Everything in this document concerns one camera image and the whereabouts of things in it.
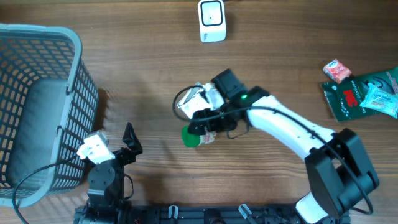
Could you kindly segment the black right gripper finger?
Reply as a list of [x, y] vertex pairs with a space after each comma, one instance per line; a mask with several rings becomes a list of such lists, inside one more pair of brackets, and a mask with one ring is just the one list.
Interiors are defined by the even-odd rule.
[[207, 132], [222, 132], [224, 131], [224, 127], [221, 121], [217, 120], [208, 120], [208, 121], [200, 121], [194, 122], [191, 121], [188, 125], [188, 132], [190, 134], [206, 134]]
[[211, 110], [210, 108], [205, 108], [193, 113], [192, 120], [204, 119], [209, 120], [220, 113], [218, 111]]

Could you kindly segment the green lid jar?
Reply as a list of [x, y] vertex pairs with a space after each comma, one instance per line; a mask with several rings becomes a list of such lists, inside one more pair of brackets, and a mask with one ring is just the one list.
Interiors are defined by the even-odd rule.
[[182, 128], [182, 141], [186, 147], [193, 148], [212, 143], [216, 138], [216, 132], [205, 131], [204, 135], [196, 135], [188, 132], [188, 126]]

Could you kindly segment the small red orange packet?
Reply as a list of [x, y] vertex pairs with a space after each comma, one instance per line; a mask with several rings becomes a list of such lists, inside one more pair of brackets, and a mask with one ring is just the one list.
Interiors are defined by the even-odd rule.
[[337, 84], [340, 84], [345, 78], [348, 78], [352, 71], [344, 66], [340, 61], [334, 59], [323, 67], [323, 71]]

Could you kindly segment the green glove package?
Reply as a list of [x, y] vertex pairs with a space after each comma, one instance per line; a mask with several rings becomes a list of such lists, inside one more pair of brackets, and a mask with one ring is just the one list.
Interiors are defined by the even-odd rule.
[[326, 100], [337, 121], [349, 121], [379, 113], [376, 110], [360, 106], [369, 90], [370, 83], [389, 94], [396, 94], [397, 68], [349, 77], [340, 84], [336, 82], [321, 84]]

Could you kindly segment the teal wipes packet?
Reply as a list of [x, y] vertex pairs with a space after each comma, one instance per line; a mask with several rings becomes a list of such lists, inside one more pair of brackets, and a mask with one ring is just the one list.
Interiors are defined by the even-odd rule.
[[397, 119], [397, 95], [383, 91], [372, 83], [368, 83], [368, 87], [369, 90], [360, 106]]

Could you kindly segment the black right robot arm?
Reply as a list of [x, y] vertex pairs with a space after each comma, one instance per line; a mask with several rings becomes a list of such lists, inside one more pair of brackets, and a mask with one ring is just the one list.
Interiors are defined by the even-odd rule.
[[247, 128], [270, 134], [304, 161], [310, 192], [294, 205], [303, 221], [340, 219], [362, 200], [372, 214], [368, 195], [379, 187], [379, 178], [352, 130], [336, 132], [319, 126], [285, 107], [265, 89], [246, 88], [230, 69], [185, 92], [175, 103], [190, 123], [182, 134], [187, 147], [211, 142], [216, 133], [229, 133], [244, 121]]

